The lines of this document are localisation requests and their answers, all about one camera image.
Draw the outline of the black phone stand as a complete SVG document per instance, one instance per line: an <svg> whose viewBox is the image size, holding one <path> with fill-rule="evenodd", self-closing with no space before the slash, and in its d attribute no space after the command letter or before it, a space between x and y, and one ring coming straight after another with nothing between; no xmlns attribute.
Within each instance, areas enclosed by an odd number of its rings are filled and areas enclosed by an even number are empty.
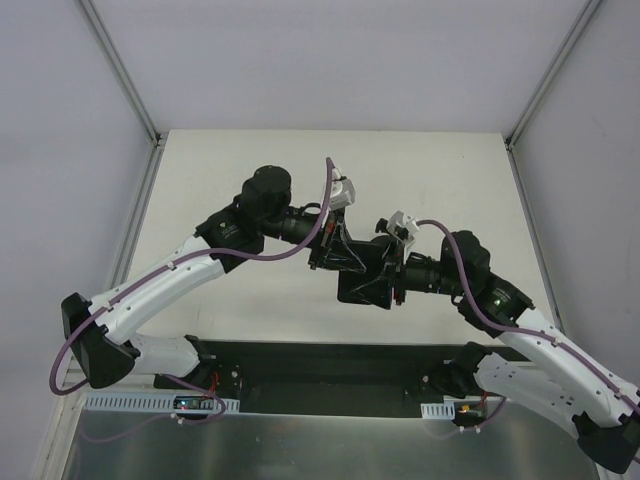
<svg viewBox="0 0 640 480"><path fill-rule="evenodd" d="M375 226L375 232L377 234L388 235L388 220L385 218L380 218Z"/></svg>

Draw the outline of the black smartphone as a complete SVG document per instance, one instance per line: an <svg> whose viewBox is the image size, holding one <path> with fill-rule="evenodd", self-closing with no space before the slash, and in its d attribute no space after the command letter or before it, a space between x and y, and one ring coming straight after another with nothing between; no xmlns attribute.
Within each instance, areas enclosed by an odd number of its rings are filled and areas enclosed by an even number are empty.
<svg viewBox="0 0 640 480"><path fill-rule="evenodd" d="M378 236L370 241L351 242L350 248L358 257L362 267L355 271L339 273L338 301L390 310L393 287L389 268L395 246L395 242L387 236Z"/></svg>

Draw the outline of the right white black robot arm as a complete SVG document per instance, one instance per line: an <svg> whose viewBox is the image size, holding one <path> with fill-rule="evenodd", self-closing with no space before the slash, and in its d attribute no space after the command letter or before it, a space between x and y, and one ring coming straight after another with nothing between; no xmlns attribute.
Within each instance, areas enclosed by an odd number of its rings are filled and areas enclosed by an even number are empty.
<svg viewBox="0 0 640 480"><path fill-rule="evenodd" d="M639 459L639 388L571 341L512 283L492 272L490 254L467 230L444 233L439 259L405 252L411 237L385 234L358 247L340 299L388 309L409 292L445 295L474 328L524 355L523 371L477 343L467 343L428 378L444 395L477 389L528 408L568 433L599 466L625 473Z"/></svg>

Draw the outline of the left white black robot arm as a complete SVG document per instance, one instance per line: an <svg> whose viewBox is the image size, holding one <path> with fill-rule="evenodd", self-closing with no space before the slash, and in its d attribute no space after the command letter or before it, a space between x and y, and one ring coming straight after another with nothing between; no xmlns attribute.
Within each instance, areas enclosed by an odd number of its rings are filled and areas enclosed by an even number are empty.
<svg viewBox="0 0 640 480"><path fill-rule="evenodd" d="M263 166L232 203L198 225L165 259L131 280L90 299L74 293L61 304L64 348L73 353L94 389L134 374L161 375L188 388L204 387L211 356L195 336L159 338L140 328L191 290L219 279L247 260L284 260L312 245L331 213L355 201L352 181L326 163L320 211L291 207L291 176Z"/></svg>

